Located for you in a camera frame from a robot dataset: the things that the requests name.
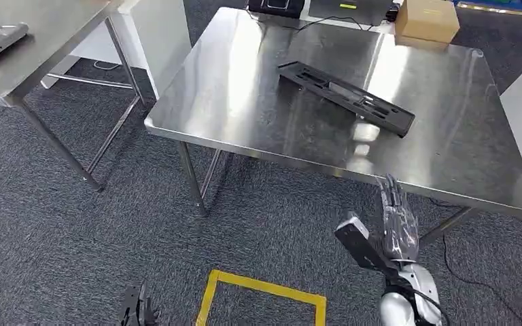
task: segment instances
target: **reflective table surface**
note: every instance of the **reflective table surface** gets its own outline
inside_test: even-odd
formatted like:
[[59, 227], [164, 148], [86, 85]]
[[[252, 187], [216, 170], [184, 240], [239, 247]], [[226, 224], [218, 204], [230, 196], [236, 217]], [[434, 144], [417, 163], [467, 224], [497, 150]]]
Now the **reflective table surface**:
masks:
[[0, 22], [29, 26], [27, 36], [0, 53], [0, 105], [12, 106], [122, 0], [0, 0]]
[[[146, 118], [150, 133], [368, 183], [391, 173], [408, 192], [522, 217], [522, 159], [480, 50], [260, 19], [217, 12]], [[409, 133], [279, 78], [295, 60], [413, 112]]]

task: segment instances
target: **black case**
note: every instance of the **black case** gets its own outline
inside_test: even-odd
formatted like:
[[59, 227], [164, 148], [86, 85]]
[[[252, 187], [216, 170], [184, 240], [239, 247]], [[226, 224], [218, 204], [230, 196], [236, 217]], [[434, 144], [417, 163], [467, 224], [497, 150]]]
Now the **black case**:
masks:
[[249, 11], [299, 19], [304, 5], [305, 0], [249, 0]]

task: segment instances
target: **laptop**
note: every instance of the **laptop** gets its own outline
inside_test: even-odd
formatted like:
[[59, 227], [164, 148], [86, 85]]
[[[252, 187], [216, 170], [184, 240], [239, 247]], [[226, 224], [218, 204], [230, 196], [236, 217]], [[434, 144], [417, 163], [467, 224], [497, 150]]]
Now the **laptop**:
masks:
[[392, 0], [311, 0], [309, 15], [316, 18], [351, 17], [360, 24], [377, 26], [385, 19], [392, 3]]

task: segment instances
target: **white cabinet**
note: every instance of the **white cabinet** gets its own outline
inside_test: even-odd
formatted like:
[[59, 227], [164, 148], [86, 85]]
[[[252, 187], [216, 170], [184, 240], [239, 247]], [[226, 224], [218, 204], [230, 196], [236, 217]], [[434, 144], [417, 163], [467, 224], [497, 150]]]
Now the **white cabinet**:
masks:
[[[157, 98], [191, 50], [183, 0], [126, 0], [112, 16], [133, 67], [147, 71]], [[79, 58], [120, 63], [105, 24], [100, 24], [53, 72], [65, 73]], [[50, 87], [56, 79], [46, 77]]]

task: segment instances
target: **black object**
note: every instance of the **black object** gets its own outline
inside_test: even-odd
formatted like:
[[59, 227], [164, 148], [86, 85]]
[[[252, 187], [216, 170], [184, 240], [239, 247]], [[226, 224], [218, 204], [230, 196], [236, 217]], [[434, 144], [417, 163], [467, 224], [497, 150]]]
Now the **black object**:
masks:
[[383, 254], [380, 239], [365, 238], [363, 233], [351, 223], [337, 229], [335, 236], [362, 268], [378, 270], [387, 279], [399, 278], [397, 265]]
[[305, 0], [249, 0], [249, 11], [299, 19], [304, 5]]
[[409, 111], [298, 61], [280, 65], [279, 74], [401, 138], [415, 119]]
[[401, 8], [401, 5], [399, 3], [393, 3], [391, 4], [391, 7], [385, 14], [385, 19], [388, 22], [394, 22], [397, 19], [397, 14], [399, 14], [399, 9]]
[[145, 283], [137, 282], [125, 289], [125, 298], [119, 309], [121, 326], [157, 325], [155, 311], [151, 310], [151, 298], [145, 293]]

